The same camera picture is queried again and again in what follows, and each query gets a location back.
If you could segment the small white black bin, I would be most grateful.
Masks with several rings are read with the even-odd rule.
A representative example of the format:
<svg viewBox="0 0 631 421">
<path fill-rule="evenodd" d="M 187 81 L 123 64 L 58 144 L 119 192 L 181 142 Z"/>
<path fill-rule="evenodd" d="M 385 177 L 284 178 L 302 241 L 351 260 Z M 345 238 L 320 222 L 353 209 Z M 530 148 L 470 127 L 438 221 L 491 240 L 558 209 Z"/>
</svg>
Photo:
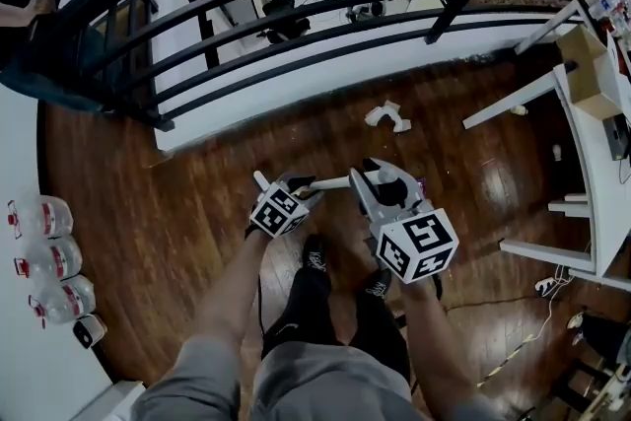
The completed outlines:
<svg viewBox="0 0 631 421">
<path fill-rule="evenodd" d="M 106 332 L 106 325 L 94 314 L 78 318 L 73 325 L 73 334 L 84 349 L 94 347 L 105 337 Z"/>
</svg>

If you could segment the person's black trousers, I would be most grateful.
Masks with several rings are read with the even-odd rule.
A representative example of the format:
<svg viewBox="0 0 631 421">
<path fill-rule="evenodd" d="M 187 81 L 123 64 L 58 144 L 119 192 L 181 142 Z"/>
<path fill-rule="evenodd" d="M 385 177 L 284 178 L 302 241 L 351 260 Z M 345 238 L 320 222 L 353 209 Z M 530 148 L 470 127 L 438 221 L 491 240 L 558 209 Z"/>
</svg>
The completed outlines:
<svg viewBox="0 0 631 421">
<path fill-rule="evenodd" d="M 349 345 L 409 380 L 409 356 L 398 324 L 385 300 L 366 294 L 363 288 L 355 297 L 357 330 Z M 300 268 L 284 312 L 263 337 L 261 356 L 292 341 L 339 346 L 341 342 L 336 338 L 330 316 L 330 293 L 331 282 L 326 272 Z"/>
</svg>

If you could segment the yellow black floor tape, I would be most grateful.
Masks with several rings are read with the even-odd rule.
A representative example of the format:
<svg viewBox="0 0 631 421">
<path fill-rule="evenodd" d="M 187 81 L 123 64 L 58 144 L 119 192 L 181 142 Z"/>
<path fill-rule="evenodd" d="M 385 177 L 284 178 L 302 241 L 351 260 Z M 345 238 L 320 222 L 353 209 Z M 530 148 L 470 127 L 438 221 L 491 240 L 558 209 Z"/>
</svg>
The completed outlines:
<svg viewBox="0 0 631 421">
<path fill-rule="evenodd" d="M 514 359 L 520 351 L 529 343 L 536 340 L 536 337 L 533 334 L 529 334 L 522 343 L 520 343 L 506 358 L 493 370 L 487 373 L 482 380 L 477 384 L 478 388 L 484 386 L 491 378 L 496 376 L 512 359 Z"/>
</svg>

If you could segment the black electronic box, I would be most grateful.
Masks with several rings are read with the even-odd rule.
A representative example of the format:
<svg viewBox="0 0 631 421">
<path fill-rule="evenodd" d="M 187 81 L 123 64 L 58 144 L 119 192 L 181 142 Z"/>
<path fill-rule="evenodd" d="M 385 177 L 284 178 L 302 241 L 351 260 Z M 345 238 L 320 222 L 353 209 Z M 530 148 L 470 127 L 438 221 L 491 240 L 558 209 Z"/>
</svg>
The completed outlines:
<svg viewBox="0 0 631 421">
<path fill-rule="evenodd" d="M 604 119 L 602 121 L 607 138 L 611 158 L 621 161 L 631 154 L 631 123 L 624 114 Z"/>
</svg>

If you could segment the black metal railing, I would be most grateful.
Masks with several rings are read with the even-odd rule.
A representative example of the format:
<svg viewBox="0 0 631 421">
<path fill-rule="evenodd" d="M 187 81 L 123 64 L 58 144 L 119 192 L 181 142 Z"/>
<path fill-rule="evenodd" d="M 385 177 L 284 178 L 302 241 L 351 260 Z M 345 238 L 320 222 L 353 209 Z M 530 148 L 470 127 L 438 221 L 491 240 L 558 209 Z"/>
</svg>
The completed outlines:
<svg viewBox="0 0 631 421">
<path fill-rule="evenodd" d="M 87 31 L 90 20 L 99 13 L 113 17 L 121 0 L 70 0 L 42 29 L 34 30 L 32 41 L 24 49 L 23 57 L 32 67 L 44 64 L 52 58 L 52 50 L 61 41 L 78 44 Z M 315 42 L 331 38 L 351 35 L 371 28 L 370 23 L 351 24 L 338 29 L 328 29 L 314 35 L 295 38 L 277 44 L 269 49 L 261 49 L 247 56 L 235 59 L 190 77 L 169 89 L 158 93 L 149 102 L 137 103 L 133 99 L 134 91 L 150 80 L 201 55 L 209 49 L 215 49 L 227 43 L 241 39 L 246 35 L 257 34 L 275 25 L 277 22 L 293 18 L 304 18 L 310 15 L 351 7 L 362 3 L 380 0 L 322 0 L 313 4 L 295 7 L 281 14 L 267 16 L 262 19 L 240 25 L 224 33 L 207 37 L 190 45 L 175 54 L 162 59 L 141 73 L 133 76 L 121 85 L 115 86 L 107 78 L 108 68 L 115 62 L 131 53 L 137 46 L 175 28 L 191 18 L 210 9 L 225 5 L 234 0 L 196 0 L 167 15 L 151 22 L 139 30 L 130 32 L 120 40 L 107 40 L 101 56 L 87 64 L 74 63 L 71 67 L 69 85 L 79 95 L 90 98 L 99 104 L 122 113 L 136 121 L 161 131 L 169 131 L 174 121 L 186 113 L 199 107 L 211 104 L 221 98 L 235 94 L 260 82 L 318 64 L 333 58 L 351 53 L 373 49 L 400 40 L 411 40 L 425 37 L 430 42 L 437 41 L 443 34 L 458 32 L 462 25 L 458 21 L 461 15 L 469 14 L 469 0 L 449 0 L 442 9 L 421 11 L 419 19 L 432 19 L 433 25 L 427 29 L 412 31 L 402 35 L 387 35 L 376 39 L 365 40 L 348 46 L 331 49 L 322 54 L 306 57 L 293 63 L 245 78 L 235 84 L 210 92 L 168 112 L 160 112 L 162 103 L 178 97 L 206 82 L 233 72 L 242 67 L 270 58 L 274 55 L 291 51 Z"/>
</svg>

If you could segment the white table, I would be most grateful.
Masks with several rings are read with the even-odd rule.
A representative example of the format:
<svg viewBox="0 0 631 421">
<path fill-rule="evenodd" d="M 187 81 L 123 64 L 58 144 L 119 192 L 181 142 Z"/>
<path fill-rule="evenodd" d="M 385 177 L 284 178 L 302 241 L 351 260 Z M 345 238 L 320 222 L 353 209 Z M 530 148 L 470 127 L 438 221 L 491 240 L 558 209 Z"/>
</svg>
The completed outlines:
<svg viewBox="0 0 631 421">
<path fill-rule="evenodd" d="M 607 138 L 598 120 L 570 102 L 566 65 L 518 89 L 494 104 L 463 121 L 465 128 L 477 126 L 513 106 L 524 105 L 544 94 L 553 92 L 563 107 L 581 166 L 585 202 L 551 202 L 552 212 L 581 215 L 590 222 L 591 248 L 587 252 L 543 246 L 504 239 L 499 248 L 503 252 L 555 263 L 570 268 L 573 274 L 586 278 L 604 278 L 605 273 L 631 233 L 631 178 L 622 180 L 622 161 L 611 158 Z"/>
</svg>

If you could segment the person's black shoe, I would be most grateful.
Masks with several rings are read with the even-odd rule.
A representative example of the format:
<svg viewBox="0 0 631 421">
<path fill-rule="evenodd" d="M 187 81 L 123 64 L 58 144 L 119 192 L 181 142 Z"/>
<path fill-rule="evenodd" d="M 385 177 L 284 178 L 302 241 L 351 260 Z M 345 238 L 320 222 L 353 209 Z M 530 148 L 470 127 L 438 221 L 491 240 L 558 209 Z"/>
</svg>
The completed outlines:
<svg viewBox="0 0 631 421">
<path fill-rule="evenodd" d="M 391 271 L 389 269 L 375 270 L 366 280 L 363 291 L 381 300 L 386 298 L 386 294 L 391 284 Z"/>
<path fill-rule="evenodd" d="M 302 251 L 302 266 L 321 272 L 326 271 L 324 244 L 320 235 L 311 234 L 307 237 Z"/>
</svg>

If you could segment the person's right forearm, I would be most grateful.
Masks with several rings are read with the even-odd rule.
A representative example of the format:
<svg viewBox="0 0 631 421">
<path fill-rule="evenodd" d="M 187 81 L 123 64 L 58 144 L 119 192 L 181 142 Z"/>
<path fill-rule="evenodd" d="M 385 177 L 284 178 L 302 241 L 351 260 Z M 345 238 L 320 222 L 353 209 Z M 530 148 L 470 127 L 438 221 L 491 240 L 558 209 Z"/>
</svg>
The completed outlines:
<svg viewBox="0 0 631 421">
<path fill-rule="evenodd" d="M 432 285 L 402 285 L 401 298 L 410 357 L 423 392 L 445 390 L 460 394 L 475 389 L 468 364 Z"/>
</svg>

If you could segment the open cardboard box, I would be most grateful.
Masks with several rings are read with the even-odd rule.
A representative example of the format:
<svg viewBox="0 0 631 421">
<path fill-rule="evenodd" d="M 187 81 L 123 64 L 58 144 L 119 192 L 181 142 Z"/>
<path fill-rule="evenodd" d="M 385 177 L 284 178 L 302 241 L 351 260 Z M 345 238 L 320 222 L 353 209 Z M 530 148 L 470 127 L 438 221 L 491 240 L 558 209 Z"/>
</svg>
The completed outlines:
<svg viewBox="0 0 631 421">
<path fill-rule="evenodd" d="M 577 25 L 557 39 L 570 93 L 570 102 L 590 116 L 605 120 L 624 113 L 631 121 L 631 83 L 620 72 L 615 42 L 607 44 Z"/>
</svg>

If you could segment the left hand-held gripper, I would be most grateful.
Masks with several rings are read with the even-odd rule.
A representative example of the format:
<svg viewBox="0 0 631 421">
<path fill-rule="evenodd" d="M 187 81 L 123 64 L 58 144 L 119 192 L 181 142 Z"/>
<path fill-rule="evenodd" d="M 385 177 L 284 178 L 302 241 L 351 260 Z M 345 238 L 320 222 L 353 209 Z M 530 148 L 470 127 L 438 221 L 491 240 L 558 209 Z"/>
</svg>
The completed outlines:
<svg viewBox="0 0 631 421">
<path fill-rule="evenodd" d="M 320 202 L 323 192 L 316 190 L 308 193 L 303 203 L 289 192 L 309 188 L 315 180 L 314 175 L 283 174 L 283 183 L 288 192 L 272 182 L 250 214 L 250 221 L 271 238 L 292 232 L 305 221 L 309 210 Z"/>
</svg>

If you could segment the person's left forearm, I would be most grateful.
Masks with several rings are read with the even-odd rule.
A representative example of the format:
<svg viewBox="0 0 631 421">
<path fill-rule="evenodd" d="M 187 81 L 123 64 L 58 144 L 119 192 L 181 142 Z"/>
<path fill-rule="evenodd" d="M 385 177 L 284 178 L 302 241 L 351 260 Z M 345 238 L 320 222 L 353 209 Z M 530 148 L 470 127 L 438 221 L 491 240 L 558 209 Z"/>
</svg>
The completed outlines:
<svg viewBox="0 0 631 421">
<path fill-rule="evenodd" d="M 270 237 L 252 231 L 221 277 L 204 296 L 198 310 L 196 334 L 204 334 L 239 353 L 257 293 L 262 259 Z"/>
</svg>

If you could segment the white paper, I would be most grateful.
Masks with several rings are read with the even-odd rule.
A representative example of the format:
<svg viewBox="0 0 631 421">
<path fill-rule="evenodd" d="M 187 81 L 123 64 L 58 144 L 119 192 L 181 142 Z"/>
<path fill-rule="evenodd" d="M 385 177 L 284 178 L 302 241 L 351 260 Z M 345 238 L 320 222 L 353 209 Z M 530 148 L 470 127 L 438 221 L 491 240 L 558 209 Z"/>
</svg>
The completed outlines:
<svg viewBox="0 0 631 421">
<path fill-rule="evenodd" d="M 382 119 L 387 118 L 392 122 L 392 131 L 394 133 L 409 131 L 411 129 L 411 121 L 402 118 L 399 111 L 400 105 L 386 100 L 382 106 L 377 106 L 366 114 L 365 122 L 367 125 L 375 127 Z"/>
</svg>

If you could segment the cluster of small bottles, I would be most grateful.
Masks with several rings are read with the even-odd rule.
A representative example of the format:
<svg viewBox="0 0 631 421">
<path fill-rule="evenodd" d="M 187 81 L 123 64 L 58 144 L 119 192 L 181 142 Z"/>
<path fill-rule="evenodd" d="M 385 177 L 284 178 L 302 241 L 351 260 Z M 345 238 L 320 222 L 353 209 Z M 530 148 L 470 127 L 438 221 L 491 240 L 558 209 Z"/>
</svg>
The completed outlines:
<svg viewBox="0 0 631 421">
<path fill-rule="evenodd" d="M 589 12 L 597 21 L 609 21 L 615 35 L 631 36 L 631 0 L 596 0 Z"/>
</svg>

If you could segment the person's grey shirt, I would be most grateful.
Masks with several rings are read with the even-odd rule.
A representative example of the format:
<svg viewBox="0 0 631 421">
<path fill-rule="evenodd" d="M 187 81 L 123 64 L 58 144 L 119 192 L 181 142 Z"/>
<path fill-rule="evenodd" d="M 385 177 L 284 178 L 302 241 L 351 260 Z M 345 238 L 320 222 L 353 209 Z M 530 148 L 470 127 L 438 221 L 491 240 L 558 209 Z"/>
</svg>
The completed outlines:
<svg viewBox="0 0 631 421">
<path fill-rule="evenodd" d="M 132 421 L 239 421 L 240 360 L 195 336 L 174 367 L 132 407 Z M 285 342 L 261 362 L 248 421 L 429 421 L 403 376 L 364 351 Z"/>
</svg>

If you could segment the white low furniture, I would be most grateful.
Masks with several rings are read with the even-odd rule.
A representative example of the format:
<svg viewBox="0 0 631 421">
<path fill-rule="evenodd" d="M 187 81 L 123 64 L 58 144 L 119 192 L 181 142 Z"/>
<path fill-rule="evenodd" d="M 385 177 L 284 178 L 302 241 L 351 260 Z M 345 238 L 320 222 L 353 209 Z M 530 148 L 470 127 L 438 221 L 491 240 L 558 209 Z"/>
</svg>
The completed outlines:
<svg viewBox="0 0 631 421">
<path fill-rule="evenodd" d="M 145 390 L 142 382 L 119 381 L 96 397 L 71 421 L 131 421 L 132 405 Z"/>
</svg>

